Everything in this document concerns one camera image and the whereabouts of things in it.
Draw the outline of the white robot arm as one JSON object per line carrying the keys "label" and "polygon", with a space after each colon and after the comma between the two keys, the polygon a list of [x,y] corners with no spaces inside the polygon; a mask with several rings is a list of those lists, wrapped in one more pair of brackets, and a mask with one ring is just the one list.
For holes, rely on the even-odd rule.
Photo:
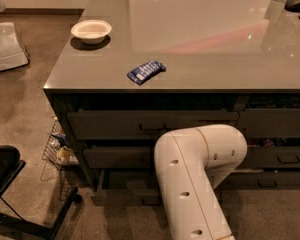
{"label": "white robot arm", "polygon": [[214,189],[244,160],[247,142],[229,125],[170,131],[154,150],[173,240],[235,240]]}

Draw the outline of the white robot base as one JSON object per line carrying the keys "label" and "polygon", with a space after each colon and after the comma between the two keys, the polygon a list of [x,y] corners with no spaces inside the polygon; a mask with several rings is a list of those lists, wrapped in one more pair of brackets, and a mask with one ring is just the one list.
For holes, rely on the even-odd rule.
{"label": "white robot base", "polygon": [[[4,0],[0,0],[0,12],[5,8]],[[0,23],[0,71],[25,66],[28,63],[28,53],[21,44],[14,23]]]}

